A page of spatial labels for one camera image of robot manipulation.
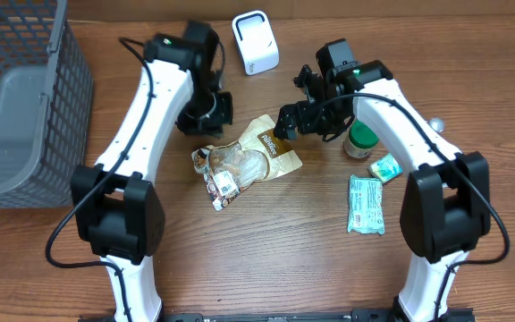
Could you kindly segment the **green lid white jar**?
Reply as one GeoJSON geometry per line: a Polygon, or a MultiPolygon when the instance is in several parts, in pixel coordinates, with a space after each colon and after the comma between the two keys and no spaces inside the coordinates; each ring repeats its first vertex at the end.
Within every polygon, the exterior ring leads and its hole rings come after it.
{"type": "Polygon", "coordinates": [[[348,130],[343,147],[350,157],[365,158],[378,142],[378,137],[363,122],[356,120],[348,130]]]}

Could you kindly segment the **beige Pantree snack pouch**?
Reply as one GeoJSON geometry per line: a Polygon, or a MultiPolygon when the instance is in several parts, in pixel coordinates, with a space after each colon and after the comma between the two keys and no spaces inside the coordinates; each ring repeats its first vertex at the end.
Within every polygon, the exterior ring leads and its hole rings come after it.
{"type": "Polygon", "coordinates": [[[274,121],[267,114],[252,120],[236,141],[198,148],[191,158],[216,211],[226,208],[251,185],[302,167],[293,147],[274,136],[274,121]]]}

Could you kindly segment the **Kleenex tissue pack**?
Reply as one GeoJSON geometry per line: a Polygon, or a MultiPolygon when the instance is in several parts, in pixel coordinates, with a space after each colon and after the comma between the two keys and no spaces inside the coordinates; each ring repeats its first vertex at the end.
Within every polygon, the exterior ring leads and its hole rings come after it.
{"type": "Polygon", "coordinates": [[[402,175],[401,166],[392,154],[387,154],[375,161],[369,166],[368,171],[382,184],[386,184],[396,177],[402,175]]]}

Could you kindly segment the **yellow Vim liquid bottle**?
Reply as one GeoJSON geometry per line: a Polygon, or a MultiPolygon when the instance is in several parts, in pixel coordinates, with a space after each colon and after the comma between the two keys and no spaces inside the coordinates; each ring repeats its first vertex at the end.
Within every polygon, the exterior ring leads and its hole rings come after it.
{"type": "Polygon", "coordinates": [[[437,117],[431,118],[428,121],[428,125],[437,133],[443,132],[445,128],[444,121],[437,117]]]}

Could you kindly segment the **teal snack packet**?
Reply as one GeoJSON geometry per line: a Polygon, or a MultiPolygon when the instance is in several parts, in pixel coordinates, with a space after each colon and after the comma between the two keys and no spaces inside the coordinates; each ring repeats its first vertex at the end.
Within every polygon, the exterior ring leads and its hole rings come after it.
{"type": "Polygon", "coordinates": [[[382,192],[383,184],[376,178],[350,177],[348,233],[385,233],[382,192]]]}

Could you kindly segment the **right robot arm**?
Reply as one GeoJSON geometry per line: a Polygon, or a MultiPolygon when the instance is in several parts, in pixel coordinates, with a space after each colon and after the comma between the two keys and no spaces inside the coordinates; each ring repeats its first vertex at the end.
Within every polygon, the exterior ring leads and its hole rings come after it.
{"type": "Polygon", "coordinates": [[[389,309],[353,309],[354,321],[472,321],[471,309],[450,309],[458,268],[490,231],[489,166],[446,141],[404,97],[380,61],[360,63],[345,39],[316,53],[318,72],[303,66],[293,82],[306,99],[281,108],[280,140],[315,133],[329,142],[356,123],[392,154],[407,176],[400,226],[412,257],[404,287],[389,309]]]}

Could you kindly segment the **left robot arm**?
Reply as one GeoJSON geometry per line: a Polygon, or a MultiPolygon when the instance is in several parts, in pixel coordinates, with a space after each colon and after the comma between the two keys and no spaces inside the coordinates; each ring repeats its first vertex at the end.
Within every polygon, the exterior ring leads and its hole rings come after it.
{"type": "Polygon", "coordinates": [[[164,318],[153,256],[165,212],[155,181],[172,131],[219,138],[233,119],[223,72],[212,68],[224,46],[209,24],[189,21],[181,36],[157,33],[141,47],[139,86],[119,130],[95,164],[77,166],[71,178],[69,216],[109,275],[112,321],[164,318]]]}

